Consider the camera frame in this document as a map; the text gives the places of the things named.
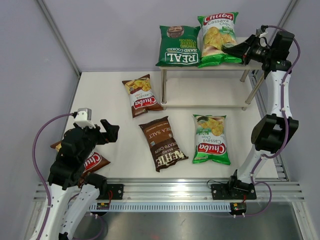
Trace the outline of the brown Chuba cassava bag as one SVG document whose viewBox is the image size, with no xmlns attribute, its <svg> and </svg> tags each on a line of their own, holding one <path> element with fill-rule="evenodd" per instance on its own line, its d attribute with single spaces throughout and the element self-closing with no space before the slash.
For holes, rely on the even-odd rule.
<svg viewBox="0 0 320 240">
<path fill-rule="evenodd" d="M 122 84 L 129 97 L 133 118 L 146 114 L 149 111 L 164 110 L 158 103 L 152 90 L 149 74 L 133 80 L 123 80 Z"/>
</svg>

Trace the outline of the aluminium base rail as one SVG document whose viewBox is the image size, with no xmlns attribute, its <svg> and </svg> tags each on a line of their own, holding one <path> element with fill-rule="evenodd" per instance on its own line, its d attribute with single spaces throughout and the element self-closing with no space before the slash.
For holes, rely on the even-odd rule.
<svg viewBox="0 0 320 240">
<path fill-rule="evenodd" d="M 211 202 L 210 186 L 223 179 L 206 178 L 109 178 L 109 184 L 123 185 L 123 202 Z M 301 186 L 294 181 L 259 179 L 255 186 L 257 202 L 304 202 Z"/>
</svg>

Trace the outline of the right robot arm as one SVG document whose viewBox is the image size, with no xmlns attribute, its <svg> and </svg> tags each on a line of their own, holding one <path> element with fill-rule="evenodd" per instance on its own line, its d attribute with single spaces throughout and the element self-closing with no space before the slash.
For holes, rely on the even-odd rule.
<svg viewBox="0 0 320 240">
<path fill-rule="evenodd" d="M 253 128 L 252 148 L 239 169 L 228 182 L 212 184 L 214 200 L 255 200 L 255 178 L 267 160 L 277 157 L 299 127 L 294 120 L 289 102 L 289 83 L 295 62 L 287 59 L 292 44 L 297 40 L 293 33 L 279 28 L 272 44 L 261 44 L 269 25 L 262 25 L 244 42 L 222 50 L 240 58 L 243 65 L 251 60 L 262 64 L 262 80 L 266 82 L 268 103 L 266 115 Z"/>
</svg>

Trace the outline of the brown Chuba bag front-left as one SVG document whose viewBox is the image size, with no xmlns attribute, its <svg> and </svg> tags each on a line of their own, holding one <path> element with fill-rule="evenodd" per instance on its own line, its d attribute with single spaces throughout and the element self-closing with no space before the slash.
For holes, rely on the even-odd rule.
<svg viewBox="0 0 320 240">
<path fill-rule="evenodd" d="M 81 187 L 85 177 L 110 164 L 98 151 L 92 151 L 85 160 L 78 161 L 74 157 L 64 156 L 61 153 L 61 141 L 50 146 L 57 151 L 57 156 L 50 167 L 48 183 L 57 185 L 63 190 L 71 187 Z"/>
</svg>

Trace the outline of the right black mount plate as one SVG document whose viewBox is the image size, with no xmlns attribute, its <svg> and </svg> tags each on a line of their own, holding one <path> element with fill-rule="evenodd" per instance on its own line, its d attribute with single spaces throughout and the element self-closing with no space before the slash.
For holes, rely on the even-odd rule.
<svg viewBox="0 0 320 240">
<path fill-rule="evenodd" d="M 248 187 L 229 189 L 227 184 L 211 184 L 211 195 L 213 200 L 256 200 L 257 194 L 254 185 L 251 183 Z"/>
</svg>

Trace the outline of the black mount plate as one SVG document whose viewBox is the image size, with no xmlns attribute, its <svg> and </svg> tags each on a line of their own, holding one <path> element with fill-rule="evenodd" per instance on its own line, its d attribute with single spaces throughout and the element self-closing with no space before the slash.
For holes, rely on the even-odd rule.
<svg viewBox="0 0 320 240">
<path fill-rule="evenodd" d="M 254 185 L 251 183 L 248 187 L 229 189 L 227 184 L 211 184 L 211 195 L 213 200 L 256 200 L 257 194 Z"/>
<path fill-rule="evenodd" d="M 122 200 L 124 194 L 123 184 L 104 184 L 99 188 L 98 200 Z"/>
</svg>

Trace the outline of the left black mount plate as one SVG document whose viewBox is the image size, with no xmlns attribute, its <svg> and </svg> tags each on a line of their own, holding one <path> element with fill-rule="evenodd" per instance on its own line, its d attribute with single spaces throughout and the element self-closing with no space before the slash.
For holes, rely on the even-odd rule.
<svg viewBox="0 0 320 240">
<path fill-rule="evenodd" d="M 104 184 L 99 188 L 98 200 L 122 200 L 124 194 L 123 184 Z"/>
</svg>

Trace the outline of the white two-tier shelf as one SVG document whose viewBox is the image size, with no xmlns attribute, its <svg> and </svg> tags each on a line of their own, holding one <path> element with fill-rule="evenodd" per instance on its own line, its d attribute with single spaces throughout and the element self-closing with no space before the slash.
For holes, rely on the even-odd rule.
<svg viewBox="0 0 320 240">
<path fill-rule="evenodd" d="M 261 63 L 223 63 L 198 68 L 160 67 L 155 91 L 164 107 L 241 108 L 245 110 L 256 90 L 250 77 L 261 70 Z"/>
</svg>

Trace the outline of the brown Kettle sea salt bag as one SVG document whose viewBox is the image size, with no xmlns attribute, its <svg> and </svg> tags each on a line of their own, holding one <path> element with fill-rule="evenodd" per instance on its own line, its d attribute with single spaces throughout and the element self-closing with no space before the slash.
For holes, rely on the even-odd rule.
<svg viewBox="0 0 320 240">
<path fill-rule="evenodd" d="M 140 124 L 139 127 L 147 140 L 158 173 L 189 158 L 175 140 L 168 116 Z"/>
</svg>

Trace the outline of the green Chuba seaweed bag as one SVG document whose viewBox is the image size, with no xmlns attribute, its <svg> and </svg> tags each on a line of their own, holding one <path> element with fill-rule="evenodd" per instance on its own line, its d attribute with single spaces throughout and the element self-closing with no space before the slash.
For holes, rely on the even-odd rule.
<svg viewBox="0 0 320 240">
<path fill-rule="evenodd" d="M 240 58 L 222 51 L 223 47 L 229 48 L 238 44 L 234 30 L 238 14 L 238 12 L 223 12 L 197 17 L 202 30 L 199 68 L 242 62 Z"/>
</svg>

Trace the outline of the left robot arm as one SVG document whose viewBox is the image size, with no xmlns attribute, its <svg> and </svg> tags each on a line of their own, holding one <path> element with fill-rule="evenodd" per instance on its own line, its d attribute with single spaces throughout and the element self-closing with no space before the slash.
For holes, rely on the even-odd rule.
<svg viewBox="0 0 320 240">
<path fill-rule="evenodd" d="M 115 143 L 120 127 L 102 119 L 105 131 L 89 120 L 75 121 L 61 141 L 54 163 L 50 167 L 48 180 L 43 183 L 47 193 L 34 240 L 71 240 L 90 205 L 95 200 L 111 201 L 116 189 L 109 186 L 107 178 L 90 173 L 83 178 L 80 193 L 71 208 L 67 208 L 73 192 L 79 188 L 85 170 L 85 161 L 97 145 Z"/>
</svg>

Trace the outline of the green REAL chips bag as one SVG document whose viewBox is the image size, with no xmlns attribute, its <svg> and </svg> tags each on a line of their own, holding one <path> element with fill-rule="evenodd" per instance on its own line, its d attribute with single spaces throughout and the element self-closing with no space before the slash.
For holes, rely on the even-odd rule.
<svg viewBox="0 0 320 240">
<path fill-rule="evenodd" d="M 194 67 L 200 63 L 200 26 L 161 25 L 159 29 L 161 41 L 157 67 Z"/>
</svg>

